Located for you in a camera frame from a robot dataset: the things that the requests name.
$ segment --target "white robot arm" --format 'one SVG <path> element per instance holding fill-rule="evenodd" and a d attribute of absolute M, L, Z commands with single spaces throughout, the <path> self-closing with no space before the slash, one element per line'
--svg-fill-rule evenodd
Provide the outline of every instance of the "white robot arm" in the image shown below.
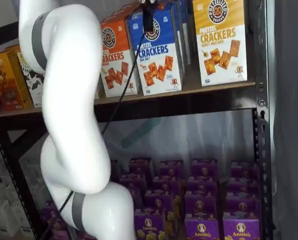
<path fill-rule="evenodd" d="M 102 32 L 94 13 L 55 0 L 20 0 L 24 59 L 45 73 L 42 113 L 49 132 L 41 171 L 61 216 L 99 240 L 134 240 L 129 191 L 109 182 L 110 159 L 93 112 L 102 61 Z"/>

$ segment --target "yellow cracker box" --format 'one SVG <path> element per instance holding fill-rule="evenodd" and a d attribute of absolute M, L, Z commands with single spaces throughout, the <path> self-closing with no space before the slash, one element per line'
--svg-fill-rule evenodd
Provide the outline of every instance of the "yellow cracker box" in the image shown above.
<path fill-rule="evenodd" d="M 32 107 L 17 55 L 12 50 L 0 53 L 0 101 L 3 111 Z"/>
<path fill-rule="evenodd" d="M 202 86 L 247 80 L 243 0 L 193 0 Z"/>

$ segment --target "orange cracker box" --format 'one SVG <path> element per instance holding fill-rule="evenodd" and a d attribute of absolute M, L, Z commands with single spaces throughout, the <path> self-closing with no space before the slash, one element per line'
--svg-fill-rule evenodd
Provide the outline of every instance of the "orange cracker box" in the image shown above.
<path fill-rule="evenodd" d="M 193 0 L 202 86 L 247 80 L 243 0 Z"/>
<path fill-rule="evenodd" d="M 17 55 L 12 50 L 0 52 L 0 101 L 3 111 L 32 107 Z"/>
<path fill-rule="evenodd" d="M 125 24 L 125 18 L 129 13 L 130 8 L 122 10 L 101 23 L 103 39 L 101 77 L 107 97 L 122 95 L 135 58 Z M 140 77 L 135 67 L 125 94 L 136 95 L 139 93 L 139 87 Z"/>

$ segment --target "blue cracker box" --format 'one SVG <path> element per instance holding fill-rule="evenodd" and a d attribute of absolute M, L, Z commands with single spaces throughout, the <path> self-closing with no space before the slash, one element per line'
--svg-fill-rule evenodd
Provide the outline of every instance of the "blue cracker box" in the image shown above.
<path fill-rule="evenodd" d="M 161 3 L 153 14 L 153 32 L 147 32 L 137 59 L 143 94 L 182 90 L 183 68 L 173 3 Z M 143 36 L 143 13 L 128 18 L 134 50 Z"/>

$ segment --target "cracker picture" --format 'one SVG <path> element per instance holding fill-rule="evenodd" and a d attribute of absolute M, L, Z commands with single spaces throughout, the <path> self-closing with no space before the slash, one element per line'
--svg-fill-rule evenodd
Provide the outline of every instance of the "cracker picture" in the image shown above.
<path fill-rule="evenodd" d="M 165 65 L 167 70 L 172 71 L 173 68 L 173 57 L 171 56 L 165 56 Z"/>
<path fill-rule="evenodd" d="M 156 75 L 158 74 L 158 68 L 157 68 L 155 62 L 153 62 L 149 65 L 149 70 L 151 72 L 151 76 L 156 77 Z"/>
<path fill-rule="evenodd" d="M 123 73 L 123 75 L 128 76 L 128 71 L 129 71 L 129 64 L 123 61 L 121 63 L 121 72 Z"/>
<path fill-rule="evenodd" d="M 229 54 L 226 51 L 223 51 L 221 60 L 219 62 L 219 66 L 224 68 L 224 69 L 228 69 L 228 66 L 230 64 L 230 60 L 231 60 L 231 54 Z"/>
<path fill-rule="evenodd" d="M 213 58 L 204 60 L 204 65 L 208 75 L 216 72 Z"/>
<path fill-rule="evenodd" d="M 154 84 L 154 81 L 153 81 L 153 77 L 151 75 L 151 72 L 147 71 L 143 75 L 144 75 L 145 81 L 146 81 L 146 83 L 147 83 L 148 86 L 151 86 L 151 85 Z"/>
<path fill-rule="evenodd" d="M 159 65 L 157 79 L 161 80 L 161 81 L 164 81 L 164 77 L 165 77 L 166 72 L 167 72 L 166 67 Z"/>
<path fill-rule="evenodd" d="M 234 56 L 234 57 L 238 57 L 239 56 L 240 43 L 241 43 L 241 41 L 239 41 L 239 40 L 232 40 L 231 41 L 230 54 L 232 56 Z"/>
<path fill-rule="evenodd" d="M 122 85 L 122 80 L 123 80 L 123 73 L 120 71 L 117 71 L 117 78 L 116 78 L 116 82 L 120 85 Z"/>
<path fill-rule="evenodd" d="M 115 74 L 115 70 L 113 67 L 108 69 L 108 73 L 111 76 L 112 80 L 117 80 L 117 75 Z"/>
<path fill-rule="evenodd" d="M 215 65 L 220 62 L 221 55 L 220 55 L 220 52 L 219 52 L 219 49 L 218 48 L 216 48 L 213 51 L 211 51 L 211 57 L 213 58 L 213 61 L 214 61 L 214 64 Z"/>
<path fill-rule="evenodd" d="M 108 89 L 114 88 L 112 78 L 110 75 L 105 77 L 105 82 L 107 83 Z"/>

